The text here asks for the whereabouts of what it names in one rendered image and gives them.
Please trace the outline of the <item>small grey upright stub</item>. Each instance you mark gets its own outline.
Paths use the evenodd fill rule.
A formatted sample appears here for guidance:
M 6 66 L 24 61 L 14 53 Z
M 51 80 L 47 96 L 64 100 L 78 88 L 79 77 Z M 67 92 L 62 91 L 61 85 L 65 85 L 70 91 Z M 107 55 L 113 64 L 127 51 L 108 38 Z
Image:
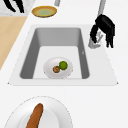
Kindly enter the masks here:
M 59 7 L 60 6 L 60 2 L 61 2 L 61 0 L 55 0 L 54 5 Z

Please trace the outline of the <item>large white plate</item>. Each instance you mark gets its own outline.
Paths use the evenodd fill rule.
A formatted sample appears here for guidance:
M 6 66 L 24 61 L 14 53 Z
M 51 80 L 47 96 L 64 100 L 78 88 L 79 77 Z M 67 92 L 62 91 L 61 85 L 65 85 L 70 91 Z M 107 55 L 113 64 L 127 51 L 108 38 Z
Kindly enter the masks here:
M 67 108 L 58 100 L 39 96 L 26 100 L 11 114 L 4 128 L 26 128 L 27 122 L 37 104 L 44 107 L 38 128 L 73 128 Z

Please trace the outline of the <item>small white plate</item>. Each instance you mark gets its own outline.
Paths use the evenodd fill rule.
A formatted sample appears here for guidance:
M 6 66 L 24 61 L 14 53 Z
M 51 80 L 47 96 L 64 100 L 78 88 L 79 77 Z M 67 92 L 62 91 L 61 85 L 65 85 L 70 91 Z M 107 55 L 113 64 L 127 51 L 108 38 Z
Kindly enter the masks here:
M 66 70 L 61 70 L 59 73 L 53 72 L 54 66 L 59 66 L 61 61 L 66 61 L 68 67 Z M 64 79 L 67 78 L 73 71 L 73 64 L 66 58 L 63 57 L 53 57 L 49 59 L 43 66 L 44 74 L 51 79 Z

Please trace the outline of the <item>green round fruit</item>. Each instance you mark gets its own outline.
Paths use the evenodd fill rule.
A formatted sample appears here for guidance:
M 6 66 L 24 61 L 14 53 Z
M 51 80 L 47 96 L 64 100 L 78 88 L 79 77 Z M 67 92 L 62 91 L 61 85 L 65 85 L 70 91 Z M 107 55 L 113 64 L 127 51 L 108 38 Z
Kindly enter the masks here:
M 66 70 L 67 67 L 68 67 L 68 64 L 67 64 L 66 61 L 61 61 L 61 62 L 59 63 L 59 67 L 60 67 L 61 70 Z

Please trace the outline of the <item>small brown round thing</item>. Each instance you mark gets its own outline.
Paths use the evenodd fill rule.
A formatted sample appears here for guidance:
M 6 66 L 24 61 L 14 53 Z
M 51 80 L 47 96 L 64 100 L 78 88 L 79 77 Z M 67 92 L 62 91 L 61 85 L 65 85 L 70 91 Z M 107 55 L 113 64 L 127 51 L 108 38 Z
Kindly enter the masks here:
M 60 67 L 59 66 L 54 66 L 53 67 L 53 72 L 54 73 L 59 73 L 60 72 Z

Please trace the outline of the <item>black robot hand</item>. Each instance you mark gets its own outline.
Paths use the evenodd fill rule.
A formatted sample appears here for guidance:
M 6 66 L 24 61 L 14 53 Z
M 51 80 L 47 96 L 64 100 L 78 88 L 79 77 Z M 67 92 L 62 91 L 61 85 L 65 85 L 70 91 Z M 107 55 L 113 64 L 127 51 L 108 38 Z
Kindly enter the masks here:
M 115 36 L 115 24 L 112 22 L 112 20 L 107 17 L 106 15 L 100 14 L 96 20 L 95 24 L 91 28 L 90 37 L 94 43 L 97 42 L 96 34 L 97 31 L 101 30 L 106 34 L 106 47 L 113 48 L 113 37 Z
M 18 6 L 20 13 L 24 13 L 24 6 L 23 6 L 23 2 L 22 0 L 14 0 L 16 2 L 16 5 Z M 12 7 L 10 1 L 8 0 L 8 8 L 13 11 L 16 12 L 16 10 Z

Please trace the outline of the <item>yellow-rimmed green plate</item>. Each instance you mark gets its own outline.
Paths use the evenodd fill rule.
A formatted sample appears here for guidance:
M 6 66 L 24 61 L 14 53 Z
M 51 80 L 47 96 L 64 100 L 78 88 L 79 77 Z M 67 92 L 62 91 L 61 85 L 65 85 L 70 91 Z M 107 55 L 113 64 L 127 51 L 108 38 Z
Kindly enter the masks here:
M 55 15 L 57 9 L 53 6 L 38 6 L 33 8 L 31 13 L 36 17 L 47 18 Z

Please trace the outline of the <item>grey sink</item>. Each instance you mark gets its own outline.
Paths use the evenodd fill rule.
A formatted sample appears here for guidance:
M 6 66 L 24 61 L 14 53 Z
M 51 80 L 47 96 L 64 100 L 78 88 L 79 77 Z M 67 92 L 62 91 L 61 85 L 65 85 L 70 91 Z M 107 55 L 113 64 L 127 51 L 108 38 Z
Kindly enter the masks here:
M 14 86 L 116 85 L 104 48 L 88 47 L 90 28 L 90 25 L 33 25 L 9 83 Z M 73 72 L 66 79 L 50 79 L 44 74 L 44 64 L 53 57 L 73 64 Z

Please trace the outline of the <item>brown baguette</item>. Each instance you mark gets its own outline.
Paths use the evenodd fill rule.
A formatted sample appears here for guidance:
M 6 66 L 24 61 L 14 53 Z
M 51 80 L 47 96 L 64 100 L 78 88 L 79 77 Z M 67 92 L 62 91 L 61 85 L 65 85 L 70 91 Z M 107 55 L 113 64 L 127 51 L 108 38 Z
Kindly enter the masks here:
M 30 116 L 26 128 L 38 128 L 40 118 L 43 113 L 43 105 L 41 103 L 37 104 Z

